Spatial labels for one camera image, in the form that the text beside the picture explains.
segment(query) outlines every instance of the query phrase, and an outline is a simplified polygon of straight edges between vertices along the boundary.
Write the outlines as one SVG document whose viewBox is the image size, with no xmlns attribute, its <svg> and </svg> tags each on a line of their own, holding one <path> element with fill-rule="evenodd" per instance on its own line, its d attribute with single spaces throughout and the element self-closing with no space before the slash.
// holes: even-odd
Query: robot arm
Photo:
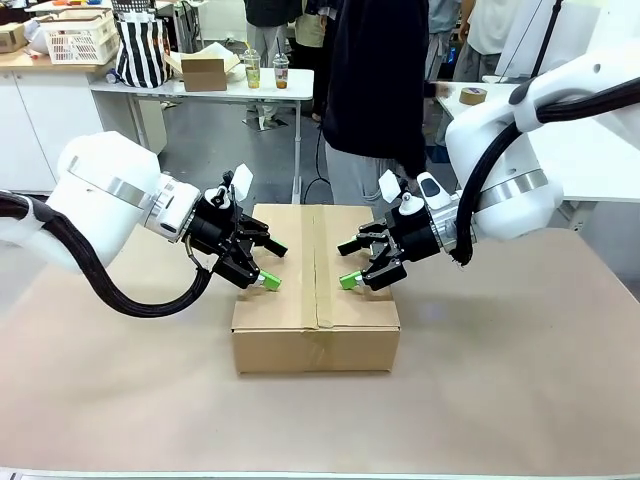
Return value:
<svg viewBox="0 0 640 480">
<path fill-rule="evenodd" d="M 136 317 L 170 315 L 193 303 L 212 273 L 240 288 L 280 281 L 262 272 L 251 248 L 264 246 L 277 256 L 287 249 L 273 241 L 269 227 L 242 212 L 237 201 L 249 191 L 253 175 L 241 165 L 204 194 L 160 173 L 156 156 L 115 132 L 80 137 L 63 151 L 59 182 L 46 203 L 0 192 L 0 239 L 45 260 L 82 272 L 98 296 L 115 310 Z M 127 298 L 105 271 L 136 224 L 171 243 L 182 241 L 196 265 L 196 278 L 180 298 L 145 305 Z M 193 249 L 218 256 L 211 271 Z"/>
<path fill-rule="evenodd" d="M 406 277 L 403 261 L 440 251 L 466 265 L 478 238 L 509 240 L 545 228 L 563 192 L 540 167 L 527 133 L 546 123 L 613 111 L 630 132 L 640 132 L 638 51 L 640 41 L 633 41 L 615 51 L 585 55 L 520 85 L 508 99 L 457 117 L 446 139 L 462 192 L 450 196 L 430 174 L 420 175 L 425 207 L 408 209 L 415 197 L 400 191 L 403 205 L 375 225 L 361 227 L 354 240 L 339 247 L 343 255 L 362 247 L 372 250 L 370 266 L 343 277 L 343 287 L 388 286 Z M 380 181 L 383 195 L 393 191 L 389 175 Z"/>
</svg>

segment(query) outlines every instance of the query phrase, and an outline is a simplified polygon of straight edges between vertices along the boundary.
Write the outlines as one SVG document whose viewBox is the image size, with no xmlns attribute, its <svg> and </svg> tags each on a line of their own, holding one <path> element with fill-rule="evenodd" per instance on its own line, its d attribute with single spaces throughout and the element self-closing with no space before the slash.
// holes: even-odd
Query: white cabinet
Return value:
<svg viewBox="0 0 640 480">
<path fill-rule="evenodd" d="M 102 132 L 102 122 L 86 75 L 16 72 L 23 108 L 56 179 L 63 148 L 76 137 Z"/>
<path fill-rule="evenodd" d="M 50 192 L 55 180 L 10 72 L 0 72 L 0 189 Z"/>
</svg>

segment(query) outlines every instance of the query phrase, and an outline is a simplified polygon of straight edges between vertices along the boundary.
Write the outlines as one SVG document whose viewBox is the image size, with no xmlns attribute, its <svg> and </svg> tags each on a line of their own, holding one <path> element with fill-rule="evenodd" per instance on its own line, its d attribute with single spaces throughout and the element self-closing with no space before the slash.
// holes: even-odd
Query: striped bag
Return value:
<svg viewBox="0 0 640 480">
<path fill-rule="evenodd" d="M 116 22 L 120 49 L 116 73 L 131 87 L 156 88 L 171 78 L 165 62 L 169 53 L 167 30 L 161 20 L 146 23 Z"/>
</svg>

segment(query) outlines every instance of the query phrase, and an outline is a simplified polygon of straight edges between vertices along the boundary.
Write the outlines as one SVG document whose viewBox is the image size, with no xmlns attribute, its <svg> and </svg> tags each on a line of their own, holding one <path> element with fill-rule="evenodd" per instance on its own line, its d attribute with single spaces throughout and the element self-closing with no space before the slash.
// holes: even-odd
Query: white basket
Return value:
<svg viewBox="0 0 640 480">
<path fill-rule="evenodd" d="M 103 8 L 74 8 L 40 21 L 47 34 L 51 63 L 104 65 L 120 44 L 113 13 Z"/>
</svg>

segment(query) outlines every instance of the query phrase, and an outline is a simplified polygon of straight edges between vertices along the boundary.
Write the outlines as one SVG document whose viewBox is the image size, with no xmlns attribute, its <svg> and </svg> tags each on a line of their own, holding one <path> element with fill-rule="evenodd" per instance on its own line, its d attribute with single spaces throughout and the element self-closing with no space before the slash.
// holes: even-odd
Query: cardboard box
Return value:
<svg viewBox="0 0 640 480">
<path fill-rule="evenodd" d="M 24 25 L 8 23 L 0 26 L 0 53 L 12 53 L 27 44 L 24 38 Z"/>
<path fill-rule="evenodd" d="M 400 338 L 391 291 L 339 284 L 341 275 L 367 265 L 368 251 L 342 257 L 337 246 L 372 220 L 370 209 L 257 205 L 254 216 L 289 252 L 280 259 L 255 249 L 260 268 L 282 285 L 240 294 L 232 324 L 237 371 L 390 371 Z"/>
<path fill-rule="evenodd" d="M 165 61 L 184 80 L 187 92 L 216 92 L 227 89 L 227 74 L 240 63 L 237 55 L 219 43 L 199 53 L 165 54 Z"/>
</svg>

